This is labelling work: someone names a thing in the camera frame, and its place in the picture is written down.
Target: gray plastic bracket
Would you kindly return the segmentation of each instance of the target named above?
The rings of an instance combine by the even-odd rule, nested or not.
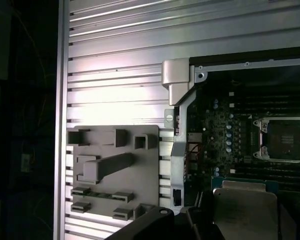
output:
[[[127,193],[127,192],[116,192],[115,194],[112,194],[113,198],[117,198],[117,199],[123,199],[124,202],[127,204],[129,203],[131,200],[134,199],[134,194],[133,193]]]
[[[85,213],[86,211],[91,209],[91,204],[89,202],[79,202],[71,205],[71,211],[76,213]]]
[[[125,221],[128,221],[133,216],[132,209],[124,209],[120,207],[116,208],[113,211],[113,213],[114,213],[113,215],[114,219],[125,220]]]

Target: black component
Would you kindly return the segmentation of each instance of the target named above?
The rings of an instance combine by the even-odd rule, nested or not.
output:
[[[133,219],[136,220],[140,218],[142,215],[148,213],[155,206],[149,204],[140,204],[133,210]]]
[[[155,207],[147,214],[121,228],[107,240],[165,239],[174,229],[174,212],[168,208]]]
[[[262,51],[250,51],[250,52],[239,52],[229,53],[211,56],[197,56],[190,57],[190,65],[198,66],[215,66],[225,64],[241,64],[245,62],[261,62],[283,59],[299,59],[300,58],[300,47],[281,48],[273,50],[262,50]]]
[[[271,120],[268,154],[272,159],[300,160],[300,120]]]
[[[71,205],[71,211],[76,212],[76,213],[85,213],[86,211],[90,210],[91,204],[88,202],[79,202],[77,201],[76,203]]]
[[[181,206],[181,190],[173,189],[173,205]]]

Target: metal plate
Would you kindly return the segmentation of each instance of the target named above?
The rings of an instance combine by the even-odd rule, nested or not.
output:
[[[215,205],[213,221],[224,238],[278,239],[276,195],[266,192],[264,184],[234,181],[230,183],[232,184],[227,186],[224,184],[223,188],[217,188],[213,192]]]
[[[73,150],[66,146],[66,128],[157,125],[159,154],[165,161],[159,163],[159,191],[166,193],[159,204],[170,208],[174,132],[165,128],[164,112],[172,107],[168,90],[161,86],[162,61],[300,47],[300,0],[59,1],[55,240],[102,239],[109,233],[99,225],[79,227],[77,219],[127,224],[70,212],[72,176],[66,175],[66,167]]]

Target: silver metal bracket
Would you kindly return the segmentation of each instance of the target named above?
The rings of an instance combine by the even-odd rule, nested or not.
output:
[[[194,91],[179,106],[179,134],[174,136],[173,147],[171,152],[171,209],[174,214],[180,213],[185,205],[185,155],[187,146],[187,109],[188,106],[196,99]]]
[[[162,63],[162,85],[169,90],[169,105],[180,105],[195,83],[205,81],[207,76],[208,73],[205,71],[195,73],[195,66],[189,66],[189,58],[164,61]]]

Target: metal frame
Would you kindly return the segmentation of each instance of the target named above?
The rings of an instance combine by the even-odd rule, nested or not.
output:
[[[300,58],[296,59],[283,59],[283,60],[268,60],[268,61],[246,61],[242,63],[234,63],[234,64],[216,64],[209,66],[190,66],[187,61],[183,59],[173,59],[166,61],[173,65],[173,63],[180,63],[176,66],[169,68],[163,68],[163,76],[182,76],[179,74],[178,69],[184,70],[189,69],[189,78],[188,81],[183,80],[183,83],[193,83],[194,77],[199,82],[200,80],[205,81],[209,77],[209,72],[221,72],[221,71],[231,71],[231,70],[246,70],[246,69],[261,69],[261,68],[276,68],[276,67],[288,67],[288,66],[300,66]],[[175,214],[178,214],[181,208],[184,207],[184,159],[186,154],[186,145],[187,145],[187,108],[188,106],[196,99],[196,91],[189,95],[189,92],[192,91],[191,88],[184,89],[184,91],[180,91],[179,87],[175,87],[180,85],[180,81],[170,81],[169,82],[169,98],[175,99],[175,95],[177,95],[178,99],[184,99],[183,102],[179,105],[179,133],[176,134],[173,141],[173,148],[171,153],[171,196],[173,196],[174,190],[181,190],[181,205],[176,206],[174,201],[174,196],[171,197],[171,209]]]
[[[105,0],[60,0],[54,190],[56,240],[77,236],[104,238],[128,223],[70,211],[73,149],[66,146],[67,127],[158,125],[162,177],[159,204],[170,208],[174,131],[170,126],[165,127],[164,112],[171,113],[174,107],[169,105],[168,90],[160,84],[161,63],[184,58],[188,59],[189,69],[192,56],[300,47],[300,0],[271,4],[256,4],[254,0],[153,0],[150,5],[146,0],[108,3]],[[282,24],[275,21],[278,18],[293,21]],[[196,80],[193,66],[189,71],[193,73],[191,81],[194,83],[202,79]],[[192,83],[184,83],[183,87],[190,90]],[[178,107],[183,100],[181,97],[171,103]]]
[[[65,238],[66,123],[69,42],[69,1],[59,0],[55,106],[53,239]]]

